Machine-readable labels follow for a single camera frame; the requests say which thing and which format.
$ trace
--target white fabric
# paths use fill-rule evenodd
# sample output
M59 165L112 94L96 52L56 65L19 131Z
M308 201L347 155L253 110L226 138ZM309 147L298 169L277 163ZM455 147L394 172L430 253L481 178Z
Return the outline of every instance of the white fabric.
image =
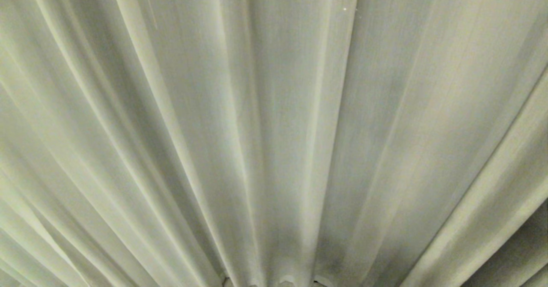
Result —
M548 197L547 16L0 0L0 279L459 286Z

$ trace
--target curtain pleat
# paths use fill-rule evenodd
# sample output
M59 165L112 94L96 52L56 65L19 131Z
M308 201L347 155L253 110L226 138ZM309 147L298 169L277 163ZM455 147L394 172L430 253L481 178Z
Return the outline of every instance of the curtain pleat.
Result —
M547 64L548 0L0 0L0 285L542 285Z

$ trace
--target draped fabric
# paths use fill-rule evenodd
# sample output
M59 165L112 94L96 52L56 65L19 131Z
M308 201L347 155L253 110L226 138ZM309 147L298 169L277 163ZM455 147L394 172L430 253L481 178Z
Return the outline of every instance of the draped fabric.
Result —
M0 284L543 285L547 64L548 0L0 0Z

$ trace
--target sheer curtain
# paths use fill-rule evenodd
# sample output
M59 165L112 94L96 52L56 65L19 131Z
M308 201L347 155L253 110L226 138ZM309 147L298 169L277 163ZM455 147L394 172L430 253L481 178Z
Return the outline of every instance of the sheer curtain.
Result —
M548 0L0 0L0 284L542 285L547 63Z

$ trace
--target white ceiling fabric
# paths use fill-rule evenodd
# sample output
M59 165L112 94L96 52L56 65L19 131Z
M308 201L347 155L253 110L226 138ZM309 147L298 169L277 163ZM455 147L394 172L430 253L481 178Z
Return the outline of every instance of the white ceiling fabric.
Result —
M546 64L548 0L0 0L0 283L460 286Z

